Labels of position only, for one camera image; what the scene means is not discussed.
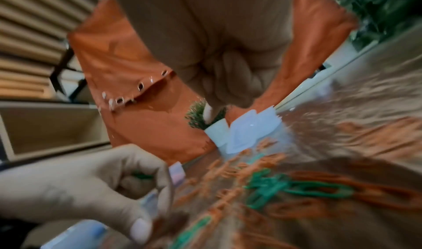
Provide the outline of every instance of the orange fabric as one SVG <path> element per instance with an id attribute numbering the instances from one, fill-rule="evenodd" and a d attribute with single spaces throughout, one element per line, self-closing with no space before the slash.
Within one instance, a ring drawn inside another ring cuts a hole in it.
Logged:
<path id="1" fill-rule="evenodd" d="M 309 77 L 356 27 L 333 0 L 294 0 L 294 39 L 283 66 L 251 109 L 279 103 Z M 134 143 L 168 164 L 215 148 L 184 119 L 199 97 L 155 60 L 115 0 L 102 1 L 68 36 L 113 146 Z M 229 122 L 247 110 L 233 108 Z"/>

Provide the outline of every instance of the green plant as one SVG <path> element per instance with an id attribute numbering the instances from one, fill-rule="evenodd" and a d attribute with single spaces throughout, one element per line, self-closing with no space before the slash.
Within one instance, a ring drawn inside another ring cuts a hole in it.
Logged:
<path id="1" fill-rule="evenodd" d="M 350 40 L 360 51 L 372 41 L 383 42 L 420 21 L 422 0 L 336 0 L 360 19 Z"/>
<path id="2" fill-rule="evenodd" d="M 226 116 L 227 108 L 223 108 L 217 117 L 211 122 L 211 124 L 206 124 L 204 121 L 204 108 L 207 102 L 205 100 L 201 100 L 198 102 L 194 102 L 186 114 L 185 118 L 189 121 L 188 124 L 191 128 L 199 128 L 205 130 L 215 122 L 223 119 Z"/>

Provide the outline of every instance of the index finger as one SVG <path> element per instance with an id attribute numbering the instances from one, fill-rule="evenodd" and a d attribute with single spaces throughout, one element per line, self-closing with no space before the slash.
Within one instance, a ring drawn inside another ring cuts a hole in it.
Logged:
<path id="1" fill-rule="evenodd" d="M 118 147 L 117 152 L 123 160 L 123 174 L 142 172 L 155 178 L 158 190 L 158 213 L 166 216 L 173 205 L 174 185 L 166 162 L 136 145 Z"/>

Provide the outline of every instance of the metal eyelet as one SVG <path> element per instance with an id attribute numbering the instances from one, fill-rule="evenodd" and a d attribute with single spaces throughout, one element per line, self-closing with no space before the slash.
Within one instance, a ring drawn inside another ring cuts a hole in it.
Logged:
<path id="1" fill-rule="evenodd" d="M 117 98 L 117 99 L 116 99 L 116 103 L 117 103 L 117 104 L 122 104 L 122 103 L 124 103 L 124 99 L 123 99 L 123 97 L 119 97 L 119 98 Z"/>

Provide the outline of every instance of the dark sleeve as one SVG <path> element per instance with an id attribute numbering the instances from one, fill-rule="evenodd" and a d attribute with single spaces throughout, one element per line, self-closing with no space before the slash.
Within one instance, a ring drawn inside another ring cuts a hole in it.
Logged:
<path id="1" fill-rule="evenodd" d="M 1 248 L 20 249 L 28 233 L 36 226 L 38 224 L 0 218 Z"/>

